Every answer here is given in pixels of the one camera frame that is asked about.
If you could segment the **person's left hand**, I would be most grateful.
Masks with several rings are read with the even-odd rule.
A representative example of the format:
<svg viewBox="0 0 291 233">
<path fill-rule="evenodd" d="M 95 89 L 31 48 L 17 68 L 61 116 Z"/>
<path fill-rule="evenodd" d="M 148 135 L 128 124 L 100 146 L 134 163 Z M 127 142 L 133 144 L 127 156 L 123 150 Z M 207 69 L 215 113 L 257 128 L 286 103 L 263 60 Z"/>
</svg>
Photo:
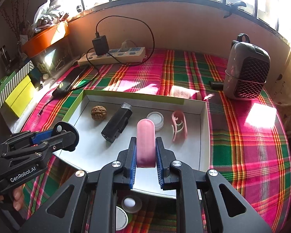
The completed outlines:
<svg viewBox="0 0 291 233">
<path fill-rule="evenodd" d="M 24 193 L 23 186 L 19 186 L 14 189 L 12 192 L 12 204 L 16 211 L 19 211 L 23 208 L 24 205 Z M 4 196 L 0 195 L 0 202 L 4 201 Z"/>
</svg>

